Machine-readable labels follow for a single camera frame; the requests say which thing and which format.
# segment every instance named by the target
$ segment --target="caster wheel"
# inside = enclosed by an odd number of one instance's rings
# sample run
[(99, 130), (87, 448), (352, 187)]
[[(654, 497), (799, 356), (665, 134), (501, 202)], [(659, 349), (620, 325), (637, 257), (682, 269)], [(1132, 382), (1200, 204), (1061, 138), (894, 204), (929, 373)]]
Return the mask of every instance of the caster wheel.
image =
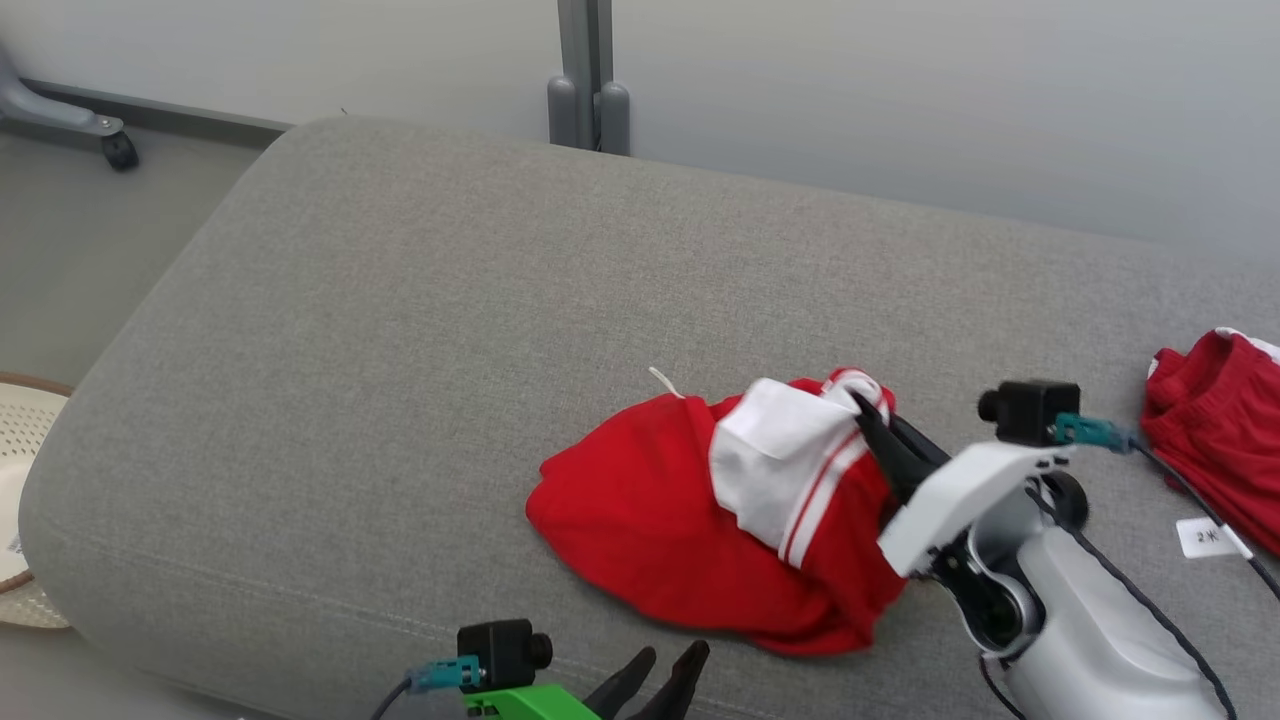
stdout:
[(106, 161), (116, 172), (124, 172), (138, 165), (138, 151), (133, 147), (129, 136), (123, 132), (102, 138), (102, 155), (106, 155)]
[(1041, 478), (1053, 496), (1053, 507), (1057, 509), (1062, 523), (1074, 530), (1084, 529), (1084, 524), (1089, 520), (1089, 500), (1080, 482), (1062, 470), (1046, 473)]

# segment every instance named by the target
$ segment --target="black cable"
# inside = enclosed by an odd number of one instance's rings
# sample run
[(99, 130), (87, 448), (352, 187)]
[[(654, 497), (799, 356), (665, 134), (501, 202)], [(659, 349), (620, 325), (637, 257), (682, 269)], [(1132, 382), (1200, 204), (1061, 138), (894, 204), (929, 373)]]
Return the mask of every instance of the black cable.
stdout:
[(982, 673), (982, 679), (987, 680), (987, 688), (991, 689), (991, 694), (996, 696), (996, 700), (1000, 701), (1000, 705), (1004, 705), (1005, 710), (1007, 710), (1009, 714), (1016, 717), (1018, 720), (1027, 720), (1027, 716), (1018, 710), (1018, 706), (1014, 705), (1014, 702), (1007, 697), (1005, 697), (1005, 693), (1000, 691), (1000, 688), (996, 685), (996, 680), (991, 679), (991, 671), (987, 670), (987, 662), (983, 660), (980, 652), (978, 653), (978, 671)]
[(374, 714), (369, 716), (369, 720), (381, 720), (383, 715), (387, 715), (387, 710), (392, 706), (393, 702), (396, 702), (396, 698), (404, 694), (404, 691), (408, 689), (410, 682), (411, 680), (408, 678), (401, 680), (401, 683), (396, 685), (396, 689), (393, 689), (390, 694), (383, 698), (383, 703), (379, 705), (378, 710), (375, 710)]
[[(1057, 521), (1057, 512), (1053, 510), (1053, 506), (1046, 502), (1044, 498), (1041, 497), (1038, 492), (1036, 492), (1033, 488), (1027, 488), (1027, 495), (1036, 502), (1036, 505), (1039, 506), (1041, 511), (1046, 512), (1047, 515), (1053, 518), (1055, 521)], [(1084, 534), (1080, 533), (1080, 530), (1076, 530), (1075, 528), (1064, 525), (1061, 523), (1057, 523), (1057, 527), (1062, 528), (1062, 530), (1070, 534), (1075, 539), (1075, 542), (1080, 543), (1080, 547), (1083, 547), (1085, 552), (1092, 555), (1093, 559), (1102, 565), (1103, 570), (1110, 573), (1111, 577), (1115, 578), (1116, 580), (1120, 580), (1120, 584), (1123, 584), (1124, 588), (1129, 591), (1129, 594), (1132, 594), (1133, 598), (1137, 600), (1139, 605), (1142, 605), (1143, 607), (1147, 609), (1147, 611), (1151, 612), (1151, 615), (1156, 619), (1156, 623), (1160, 623), (1161, 628), (1164, 628), (1169, 634), (1174, 635), (1174, 639), (1178, 641), (1178, 646), (1181, 647), (1183, 651), (1187, 652), (1187, 655), (1189, 655), (1192, 660), (1196, 661), (1196, 666), (1199, 667), (1201, 674), (1204, 675), (1204, 678), (1210, 682), (1211, 685), (1213, 685), (1213, 694), (1217, 696), (1217, 701), (1222, 705), (1222, 710), (1226, 711), (1226, 719), (1236, 720), (1235, 706), (1231, 705), (1231, 698), (1230, 696), (1226, 694), (1226, 687), (1222, 684), (1222, 680), (1220, 680), (1217, 673), (1213, 673), (1213, 669), (1210, 667), (1208, 661), (1204, 660), (1204, 656), (1201, 655), (1198, 650), (1196, 650), (1196, 646), (1192, 644), (1192, 641), (1189, 641), (1187, 635), (1184, 635), (1183, 632), (1178, 629), (1178, 625), (1175, 625), (1174, 621), (1170, 620), (1160, 610), (1160, 607), (1157, 607), (1156, 603), (1151, 601), (1151, 598), (1143, 594), (1142, 591), (1138, 589), (1138, 585), (1133, 584), (1133, 580), (1130, 580), (1124, 573), (1121, 573), (1119, 568), (1112, 565), (1111, 561), (1107, 560), (1106, 555), (1102, 555), (1102, 552), (1098, 548), (1093, 547), (1093, 543), (1091, 543), (1088, 538), (1085, 538)]]
[[(1220, 528), (1226, 525), (1226, 521), (1224, 521), (1222, 518), (1219, 516), (1219, 514), (1215, 512), (1212, 507), (1210, 507), (1208, 501), (1206, 501), (1204, 497), (1199, 492), (1197, 492), (1194, 487), (1192, 487), (1190, 480), (1188, 480), (1181, 473), (1175, 470), (1172, 465), (1165, 462), (1165, 460), (1158, 455), (1156, 455), (1156, 452), (1151, 450), (1151, 447), (1137, 439), (1129, 441), (1129, 446), (1137, 450), (1138, 452), (1146, 455), (1147, 460), (1151, 460), (1166, 475), (1178, 480), (1178, 484), (1181, 486), (1183, 491), (1185, 491), (1187, 495), (1189, 495), (1192, 500), (1196, 501), (1196, 505), (1199, 505), (1201, 510), (1203, 510), (1204, 514), (1208, 515), (1208, 519), (1212, 520), (1215, 525)], [(1243, 539), (1240, 539), (1239, 542), (1242, 544), (1244, 543)], [(1258, 560), (1257, 555), (1254, 555), (1252, 550), (1249, 551), (1249, 556), (1245, 560), (1249, 562), (1249, 568), (1253, 568), (1253, 571), (1257, 573), (1258, 577), (1262, 578), (1262, 582), (1267, 584), (1267, 589), (1271, 591), (1271, 594), (1276, 596), (1276, 600), (1280, 600), (1280, 584), (1276, 583), (1276, 579), (1271, 575), (1271, 573), (1266, 569), (1266, 566), (1262, 565), (1262, 561)]]

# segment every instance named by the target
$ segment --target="white fabric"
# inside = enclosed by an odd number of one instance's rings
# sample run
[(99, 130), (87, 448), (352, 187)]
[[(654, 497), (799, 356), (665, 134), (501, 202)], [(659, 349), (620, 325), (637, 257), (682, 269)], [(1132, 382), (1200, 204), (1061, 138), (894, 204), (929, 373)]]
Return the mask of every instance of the white fabric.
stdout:
[(710, 475), (716, 500), (737, 527), (799, 568), (840, 478), (867, 452), (852, 393), (872, 401), (888, 420), (879, 384), (845, 370), (820, 396), (763, 378), (712, 434)]

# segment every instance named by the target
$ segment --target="white drawstring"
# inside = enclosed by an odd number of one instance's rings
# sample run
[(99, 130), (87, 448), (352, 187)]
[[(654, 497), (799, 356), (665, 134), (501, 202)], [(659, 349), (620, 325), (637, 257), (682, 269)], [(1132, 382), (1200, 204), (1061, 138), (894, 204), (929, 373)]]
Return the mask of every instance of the white drawstring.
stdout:
[(667, 375), (663, 375), (663, 374), (662, 374), (662, 370), (659, 370), (658, 368), (649, 368), (649, 373), (652, 373), (652, 374), (653, 374), (653, 377), (658, 378), (658, 382), (659, 382), (659, 383), (662, 383), (662, 384), (663, 384), (663, 386), (664, 386), (664, 387), (666, 387), (666, 388), (667, 388), (667, 389), (668, 389), (668, 391), (671, 392), (671, 395), (675, 395), (676, 397), (678, 397), (678, 398), (681, 398), (681, 400), (684, 400), (684, 398), (685, 398), (685, 396), (684, 396), (684, 395), (680, 395), (680, 393), (678, 393), (678, 392), (676, 391), (676, 386), (673, 386), (673, 384), (671, 383), (671, 380), (668, 380), (668, 379), (667, 379)]

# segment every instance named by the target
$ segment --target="gray upholstery fabric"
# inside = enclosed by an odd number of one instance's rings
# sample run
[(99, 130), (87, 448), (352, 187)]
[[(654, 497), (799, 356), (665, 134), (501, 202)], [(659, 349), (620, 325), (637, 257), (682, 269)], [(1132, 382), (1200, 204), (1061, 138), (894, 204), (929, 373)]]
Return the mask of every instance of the gray upholstery fabric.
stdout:
[[(32, 566), (95, 643), (297, 719), (360, 717), (462, 624), (529, 616), (584, 693), (698, 635), (563, 568), (538, 465), (663, 392), (856, 364), (955, 450), (978, 393), (1078, 380), (1134, 421), (1151, 354), (1280, 338), (1275, 273), (1120, 240), (372, 119), (276, 142), (88, 374), (23, 505)], [(1094, 542), (1274, 716), (1275, 601), (1187, 561), (1193, 506), (1084, 452)], [(943, 593), (913, 584), (846, 657), (713, 638), (695, 717), (998, 717)], [(456, 716), (456, 698), (397, 717)], [(430, 715), (447, 712), (453, 715)]]

